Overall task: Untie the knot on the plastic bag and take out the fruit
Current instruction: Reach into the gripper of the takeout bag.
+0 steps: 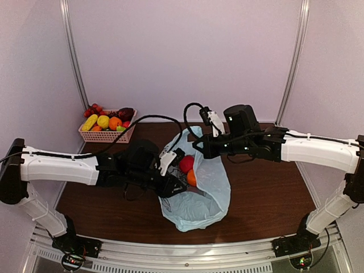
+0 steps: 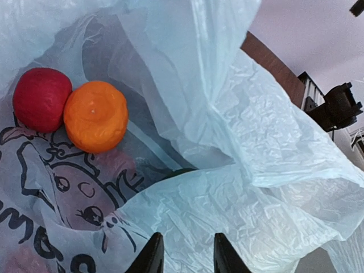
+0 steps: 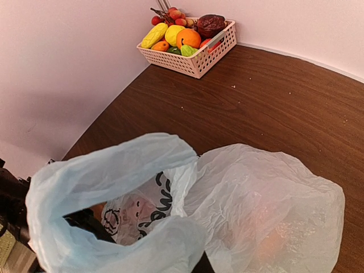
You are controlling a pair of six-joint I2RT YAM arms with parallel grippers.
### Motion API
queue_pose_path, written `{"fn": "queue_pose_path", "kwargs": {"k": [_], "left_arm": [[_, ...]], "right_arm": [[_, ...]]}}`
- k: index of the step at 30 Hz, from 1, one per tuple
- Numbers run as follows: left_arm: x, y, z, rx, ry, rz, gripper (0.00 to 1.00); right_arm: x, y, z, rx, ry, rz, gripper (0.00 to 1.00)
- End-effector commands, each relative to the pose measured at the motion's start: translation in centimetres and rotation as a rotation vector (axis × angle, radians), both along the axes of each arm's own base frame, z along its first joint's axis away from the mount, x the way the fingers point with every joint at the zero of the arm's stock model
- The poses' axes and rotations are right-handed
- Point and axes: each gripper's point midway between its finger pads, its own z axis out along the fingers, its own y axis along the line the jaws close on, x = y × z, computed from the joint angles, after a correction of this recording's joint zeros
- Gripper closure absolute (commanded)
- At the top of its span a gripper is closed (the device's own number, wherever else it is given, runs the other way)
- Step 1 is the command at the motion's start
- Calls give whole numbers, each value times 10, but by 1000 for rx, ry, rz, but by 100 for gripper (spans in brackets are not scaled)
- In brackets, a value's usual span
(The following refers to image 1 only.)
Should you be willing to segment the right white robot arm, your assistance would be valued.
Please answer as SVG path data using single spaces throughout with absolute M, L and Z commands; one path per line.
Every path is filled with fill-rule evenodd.
M 317 202 L 292 237 L 297 251 L 305 250 L 313 237 L 355 205 L 363 203 L 363 136 L 331 138 L 300 133 L 285 127 L 261 128 L 250 105 L 215 111 L 197 104 L 203 123 L 212 132 L 196 137 L 193 144 L 204 158 L 246 155 L 250 161 L 296 163 Z

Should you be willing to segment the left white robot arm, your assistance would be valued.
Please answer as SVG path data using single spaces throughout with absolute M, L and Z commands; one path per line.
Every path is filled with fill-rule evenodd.
M 60 154 L 26 146 L 23 139 L 13 141 L 1 160 L 1 202 L 22 206 L 51 237 L 70 253 L 79 251 L 82 241 L 72 220 L 49 208 L 30 184 L 33 180 L 67 181 L 95 187 L 136 185 L 170 198 L 187 190 L 187 184 L 168 173 L 185 153 L 181 149 L 159 151 L 149 140 L 132 142 L 124 151 L 108 154 Z

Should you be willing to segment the red lychee bunch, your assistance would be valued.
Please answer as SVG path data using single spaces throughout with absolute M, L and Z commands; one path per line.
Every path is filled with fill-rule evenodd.
M 98 104 L 89 105 L 89 107 L 84 111 L 84 117 L 89 118 L 91 115 L 96 114 L 97 116 L 104 115 L 104 109 Z

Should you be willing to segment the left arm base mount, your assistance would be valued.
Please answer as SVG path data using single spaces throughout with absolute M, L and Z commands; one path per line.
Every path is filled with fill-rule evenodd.
M 58 237 L 52 236 L 52 247 L 67 254 L 98 258 L 102 242 L 98 239 L 78 236 L 73 220 L 68 216 L 65 216 L 65 219 L 66 233 Z

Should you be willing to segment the yellow fruit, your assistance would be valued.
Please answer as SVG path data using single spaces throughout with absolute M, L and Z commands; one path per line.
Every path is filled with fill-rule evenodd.
M 92 114 L 83 124 L 81 131 L 89 131 L 98 120 L 97 114 Z

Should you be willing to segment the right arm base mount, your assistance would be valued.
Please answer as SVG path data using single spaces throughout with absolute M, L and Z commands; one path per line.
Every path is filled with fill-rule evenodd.
M 307 230 L 307 218 L 308 215 L 302 218 L 295 235 L 283 236 L 272 241 L 272 248 L 277 258 L 321 246 L 319 236 Z

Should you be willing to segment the light blue printed plastic bag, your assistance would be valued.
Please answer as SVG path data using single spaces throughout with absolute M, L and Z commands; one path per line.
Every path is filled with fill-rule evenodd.
M 168 151 L 174 144 L 186 155 L 194 157 L 193 170 L 196 187 L 170 198 L 159 198 L 162 215 L 181 232 L 204 229 L 222 220 L 228 213 L 231 187 L 221 157 L 204 159 L 203 154 L 188 141 L 189 131 L 177 134 L 164 148 Z

